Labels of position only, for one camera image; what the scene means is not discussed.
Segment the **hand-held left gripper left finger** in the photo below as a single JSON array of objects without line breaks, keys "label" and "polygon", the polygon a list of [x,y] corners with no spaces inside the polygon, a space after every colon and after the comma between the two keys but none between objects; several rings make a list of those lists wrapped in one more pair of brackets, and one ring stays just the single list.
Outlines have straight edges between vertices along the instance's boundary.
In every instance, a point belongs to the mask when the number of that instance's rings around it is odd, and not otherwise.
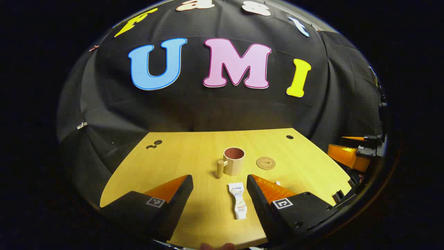
[{"label": "hand-held left gripper left finger", "polygon": [[101,212],[141,238],[168,241],[193,191],[193,177],[184,175],[145,193],[130,191]]}]

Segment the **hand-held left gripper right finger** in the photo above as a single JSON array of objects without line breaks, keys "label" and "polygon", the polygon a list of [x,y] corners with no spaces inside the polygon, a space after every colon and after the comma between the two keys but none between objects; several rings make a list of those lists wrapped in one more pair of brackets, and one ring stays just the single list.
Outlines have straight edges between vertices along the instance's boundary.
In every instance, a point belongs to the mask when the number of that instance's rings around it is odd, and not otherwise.
[{"label": "hand-held left gripper right finger", "polygon": [[254,174],[247,176],[246,187],[270,243],[297,239],[338,212],[311,192],[297,194]]}]

